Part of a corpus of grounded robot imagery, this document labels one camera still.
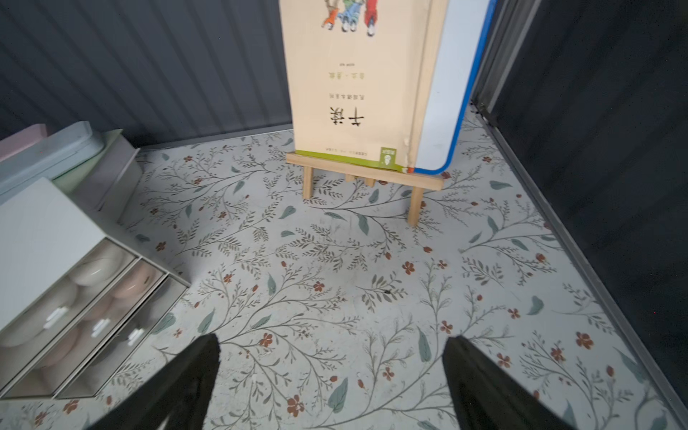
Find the white drawer cabinet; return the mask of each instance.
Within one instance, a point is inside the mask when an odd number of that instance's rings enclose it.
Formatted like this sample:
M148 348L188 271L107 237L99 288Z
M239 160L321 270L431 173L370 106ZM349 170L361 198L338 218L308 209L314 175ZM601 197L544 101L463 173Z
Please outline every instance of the white drawer cabinet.
M90 397L188 288L39 180L0 206L0 397Z

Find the dark gray wall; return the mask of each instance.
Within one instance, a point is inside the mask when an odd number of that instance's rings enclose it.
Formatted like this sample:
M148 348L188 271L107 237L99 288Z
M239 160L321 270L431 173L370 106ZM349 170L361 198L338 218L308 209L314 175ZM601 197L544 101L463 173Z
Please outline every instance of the dark gray wall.
M278 1L0 1L0 138L80 120L139 146L291 122Z
M688 400L688 6L544 1L494 122Z

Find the corrugated wall panel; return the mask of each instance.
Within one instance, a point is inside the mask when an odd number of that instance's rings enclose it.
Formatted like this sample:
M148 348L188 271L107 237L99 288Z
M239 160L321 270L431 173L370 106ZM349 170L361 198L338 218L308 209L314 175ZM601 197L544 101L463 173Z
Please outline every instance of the corrugated wall panel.
M0 5L0 138L88 120L145 145L291 122L277 0Z

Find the easel leg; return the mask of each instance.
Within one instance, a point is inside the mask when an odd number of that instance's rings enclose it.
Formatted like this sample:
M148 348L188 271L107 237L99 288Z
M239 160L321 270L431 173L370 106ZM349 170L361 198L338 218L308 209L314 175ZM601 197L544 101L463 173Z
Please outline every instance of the easel leg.
M420 219L420 204L423 201L423 192L425 189L415 186L411 191L411 206L409 207L408 222L411 226L416 227Z
M303 199L313 197L313 168L303 166Z

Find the book cover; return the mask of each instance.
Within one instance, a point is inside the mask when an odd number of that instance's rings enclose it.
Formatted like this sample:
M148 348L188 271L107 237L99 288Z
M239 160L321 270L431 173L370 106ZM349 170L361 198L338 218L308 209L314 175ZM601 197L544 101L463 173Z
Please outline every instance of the book cover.
M430 4L280 0L297 153L398 171L412 166Z

